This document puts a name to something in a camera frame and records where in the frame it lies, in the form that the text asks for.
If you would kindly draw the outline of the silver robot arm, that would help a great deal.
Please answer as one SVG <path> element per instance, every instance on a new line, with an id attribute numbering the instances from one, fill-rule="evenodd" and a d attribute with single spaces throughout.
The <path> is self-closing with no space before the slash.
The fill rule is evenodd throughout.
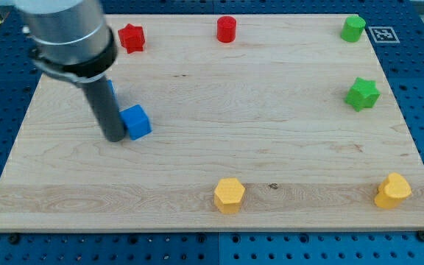
<path id="1" fill-rule="evenodd" d="M 45 75 L 77 87 L 105 85 L 117 48 L 97 0 L 0 0 L 15 11 L 34 43 L 32 62 Z"/>

